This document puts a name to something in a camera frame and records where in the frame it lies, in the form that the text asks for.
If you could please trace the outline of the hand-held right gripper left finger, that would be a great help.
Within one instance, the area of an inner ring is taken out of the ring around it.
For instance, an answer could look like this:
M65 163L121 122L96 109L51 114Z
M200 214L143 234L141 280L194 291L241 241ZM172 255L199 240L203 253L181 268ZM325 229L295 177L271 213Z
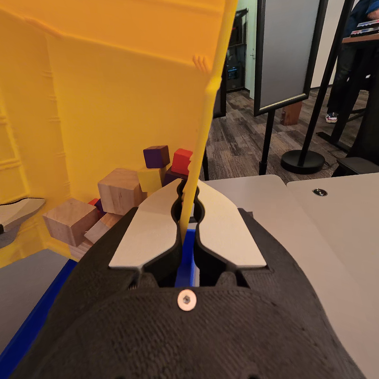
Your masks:
M176 179L140 204L110 260L109 268L141 272L181 243L174 205L181 202L182 184L182 179Z

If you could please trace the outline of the stack of books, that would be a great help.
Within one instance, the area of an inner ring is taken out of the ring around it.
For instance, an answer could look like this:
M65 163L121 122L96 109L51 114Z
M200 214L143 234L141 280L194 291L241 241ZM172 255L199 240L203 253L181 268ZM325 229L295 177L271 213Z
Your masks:
M379 33L379 20L359 23L357 28L350 33L350 38L367 36Z

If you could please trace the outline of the black shelf rack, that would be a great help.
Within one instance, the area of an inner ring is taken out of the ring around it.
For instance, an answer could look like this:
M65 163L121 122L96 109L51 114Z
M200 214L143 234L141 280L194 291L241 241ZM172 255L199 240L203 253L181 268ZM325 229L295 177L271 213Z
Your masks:
M226 55L226 91L245 88L248 9L236 11Z

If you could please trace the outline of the wooden top desk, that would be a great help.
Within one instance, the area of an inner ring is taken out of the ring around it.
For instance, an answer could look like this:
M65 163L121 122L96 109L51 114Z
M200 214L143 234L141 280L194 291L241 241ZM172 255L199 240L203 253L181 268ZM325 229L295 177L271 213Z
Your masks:
M356 54L352 70L342 92L339 118L331 134L323 131L316 135L336 148L348 153L350 147L340 141L345 126L349 121L363 117L366 109L353 110L361 90L370 91L374 86L374 79L378 68L379 36L377 34L348 37L343 40L343 45L351 46Z

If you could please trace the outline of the pile of coloured wooden cubes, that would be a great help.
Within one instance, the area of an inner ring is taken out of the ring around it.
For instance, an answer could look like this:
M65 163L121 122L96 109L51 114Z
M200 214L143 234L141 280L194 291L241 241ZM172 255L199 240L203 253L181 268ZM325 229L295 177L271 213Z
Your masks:
M99 199L84 203L71 198L45 213L43 219L50 236L69 245L71 255L81 258L149 195L176 179L186 180L192 154L179 148L171 161L168 145L143 149L145 167L137 171L114 169L98 182Z

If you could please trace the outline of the black pole stand round base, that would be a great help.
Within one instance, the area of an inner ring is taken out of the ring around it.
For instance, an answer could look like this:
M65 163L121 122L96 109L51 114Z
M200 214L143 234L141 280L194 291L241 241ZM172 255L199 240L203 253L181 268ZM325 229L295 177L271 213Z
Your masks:
M339 48L342 42L343 32L348 17L353 8L353 0L345 0L337 24L334 39L330 48L328 60L326 62L323 78L321 80L318 95L310 118L309 126L305 136L304 144L301 150L291 150L283 154L281 166L285 170L295 174L314 174L322 170L325 158L323 155L310 151L309 146L315 132L316 124L320 115L326 91L332 76L334 65L336 63Z

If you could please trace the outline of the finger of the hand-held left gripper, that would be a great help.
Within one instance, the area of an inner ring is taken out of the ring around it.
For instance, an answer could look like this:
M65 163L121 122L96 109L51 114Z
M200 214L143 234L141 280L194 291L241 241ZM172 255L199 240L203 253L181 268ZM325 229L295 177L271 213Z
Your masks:
M0 206L0 234L19 227L34 216L46 203L44 198L24 198Z

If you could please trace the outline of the wooden post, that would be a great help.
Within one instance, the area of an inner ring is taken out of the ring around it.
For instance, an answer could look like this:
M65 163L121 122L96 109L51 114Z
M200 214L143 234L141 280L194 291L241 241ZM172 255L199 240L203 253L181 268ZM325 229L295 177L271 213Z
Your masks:
M283 126L293 126L298 124L302 109L302 101L287 105L282 108L280 123Z

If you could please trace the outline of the blue plastic box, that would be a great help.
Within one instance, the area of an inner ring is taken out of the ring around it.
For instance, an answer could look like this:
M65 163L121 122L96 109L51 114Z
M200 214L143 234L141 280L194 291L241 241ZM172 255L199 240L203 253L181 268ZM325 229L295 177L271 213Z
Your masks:
M195 230L188 229L182 248L182 262L178 268L175 287L186 285L195 286L196 268L194 262ZM12 337L0 356L0 376L8 378L26 354L42 328L47 314L52 307L63 284L77 265L77 262L69 259L50 286L42 295L38 303L31 310L26 320L22 323L16 334Z

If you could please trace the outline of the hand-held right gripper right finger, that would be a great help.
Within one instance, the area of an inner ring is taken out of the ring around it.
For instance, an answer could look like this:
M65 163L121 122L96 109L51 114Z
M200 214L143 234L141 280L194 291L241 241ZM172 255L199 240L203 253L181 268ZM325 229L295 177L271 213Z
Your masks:
M267 266L237 206L200 180L194 218L194 260L201 271L237 272Z

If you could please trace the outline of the yellow plastic box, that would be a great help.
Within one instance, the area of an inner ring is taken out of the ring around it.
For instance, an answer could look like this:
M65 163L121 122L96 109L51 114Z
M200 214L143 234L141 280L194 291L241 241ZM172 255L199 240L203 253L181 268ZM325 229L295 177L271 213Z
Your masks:
M44 213L88 204L143 149L195 153L200 173L238 1L1 1L1 204L44 198L1 268L69 256Z

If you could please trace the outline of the black framed sign stand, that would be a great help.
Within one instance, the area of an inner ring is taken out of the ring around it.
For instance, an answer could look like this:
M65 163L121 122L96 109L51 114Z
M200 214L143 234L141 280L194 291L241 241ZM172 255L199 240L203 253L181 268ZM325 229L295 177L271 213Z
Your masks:
M328 1L257 1L254 116L268 114L259 175L265 175L277 109L306 100Z

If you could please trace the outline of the grey mat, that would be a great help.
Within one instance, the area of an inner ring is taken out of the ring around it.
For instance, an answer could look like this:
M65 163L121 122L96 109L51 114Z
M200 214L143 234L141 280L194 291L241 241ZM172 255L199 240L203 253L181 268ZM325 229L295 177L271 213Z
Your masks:
M1 268L1 353L67 261L67 257L44 249Z

